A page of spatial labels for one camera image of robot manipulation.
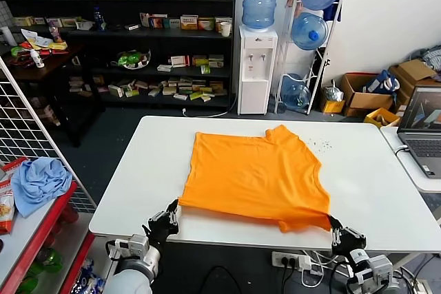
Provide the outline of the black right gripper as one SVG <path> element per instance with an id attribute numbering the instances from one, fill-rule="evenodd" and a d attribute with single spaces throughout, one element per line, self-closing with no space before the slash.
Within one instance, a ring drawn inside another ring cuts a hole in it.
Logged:
<path id="1" fill-rule="evenodd" d="M 331 225 L 334 255 L 349 256 L 355 249 L 365 249 L 367 240 L 363 233 L 351 227 L 343 226 L 333 216 L 329 216 L 328 220 Z"/>

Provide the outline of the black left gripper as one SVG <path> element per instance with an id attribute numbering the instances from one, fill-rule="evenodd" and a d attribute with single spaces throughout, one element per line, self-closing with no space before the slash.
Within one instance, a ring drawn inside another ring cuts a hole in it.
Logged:
<path id="1" fill-rule="evenodd" d="M 164 211 L 159 211 L 148 220 L 150 229 L 149 241 L 156 244 L 165 244 L 169 236 L 179 231 L 176 213 L 178 201 L 174 200 Z"/>

